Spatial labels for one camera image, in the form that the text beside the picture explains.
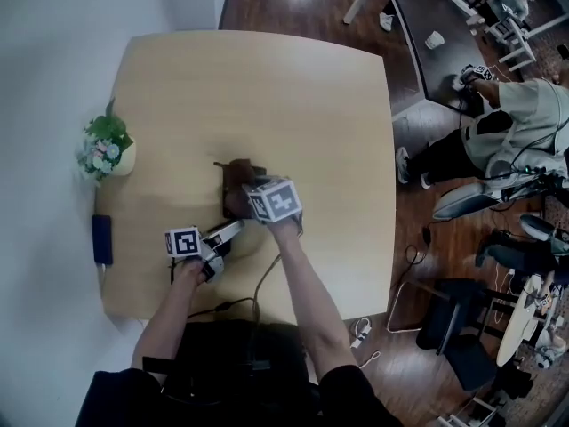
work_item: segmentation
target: dark desk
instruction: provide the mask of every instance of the dark desk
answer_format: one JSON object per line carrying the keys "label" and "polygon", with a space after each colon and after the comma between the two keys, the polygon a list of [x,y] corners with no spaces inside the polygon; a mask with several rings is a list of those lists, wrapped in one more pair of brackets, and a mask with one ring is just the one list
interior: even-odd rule
{"label": "dark desk", "polygon": [[[420,88],[417,96],[391,110],[394,119],[400,112],[422,100],[434,101],[473,117],[482,114],[482,100],[467,104],[451,87],[453,76],[460,74],[466,65],[485,65],[477,42],[470,34],[465,15],[450,0],[392,1],[411,51]],[[344,22],[351,22],[363,2],[354,2]],[[440,33],[445,43],[430,50],[425,40],[433,31]]]}

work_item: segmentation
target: flower pot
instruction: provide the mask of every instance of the flower pot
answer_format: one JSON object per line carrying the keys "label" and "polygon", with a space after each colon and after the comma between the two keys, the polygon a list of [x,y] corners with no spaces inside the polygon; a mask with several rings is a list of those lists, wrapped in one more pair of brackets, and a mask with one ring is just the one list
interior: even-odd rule
{"label": "flower pot", "polygon": [[134,160],[136,159],[136,141],[133,137],[131,137],[131,139],[132,144],[123,152],[120,161],[110,172],[110,175],[128,175],[134,168]]}

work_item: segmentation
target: white marker cube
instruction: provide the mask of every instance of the white marker cube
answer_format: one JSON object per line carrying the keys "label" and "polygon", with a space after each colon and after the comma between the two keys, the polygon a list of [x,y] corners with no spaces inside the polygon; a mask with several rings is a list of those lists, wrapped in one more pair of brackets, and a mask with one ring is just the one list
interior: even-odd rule
{"label": "white marker cube", "polygon": [[201,255],[199,231],[195,226],[169,230],[165,233],[166,251],[173,258]]}
{"label": "white marker cube", "polygon": [[243,186],[257,220],[278,222],[302,210],[293,181],[282,177],[258,177],[257,180],[266,182],[255,188]]}

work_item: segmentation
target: potted plant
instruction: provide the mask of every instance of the potted plant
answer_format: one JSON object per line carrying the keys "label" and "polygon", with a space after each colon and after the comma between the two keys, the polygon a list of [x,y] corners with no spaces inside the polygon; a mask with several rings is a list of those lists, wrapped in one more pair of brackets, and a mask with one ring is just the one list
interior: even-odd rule
{"label": "potted plant", "polygon": [[104,116],[84,129],[84,144],[77,159],[85,175],[97,183],[108,175],[127,175],[134,168],[136,144],[126,132],[124,121],[113,113],[115,100]]}

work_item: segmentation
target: green leaves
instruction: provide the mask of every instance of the green leaves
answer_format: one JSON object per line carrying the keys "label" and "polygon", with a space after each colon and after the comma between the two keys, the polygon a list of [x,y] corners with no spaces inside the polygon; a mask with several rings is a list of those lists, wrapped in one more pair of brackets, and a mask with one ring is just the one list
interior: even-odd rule
{"label": "green leaves", "polygon": [[114,105],[115,105],[115,97],[113,97],[113,99],[108,102],[108,105],[105,108],[105,117],[112,117],[113,116],[113,106]]}
{"label": "green leaves", "polygon": [[92,120],[85,130],[98,140],[112,140],[123,151],[132,144],[132,139],[126,133],[123,119],[113,114],[114,104],[113,98],[105,108],[105,115]]}
{"label": "green leaves", "polygon": [[109,121],[110,119],[105,116],[98,116],[87,127],[87,132],[95,135],[98,139],[109,139],[113,131]]}

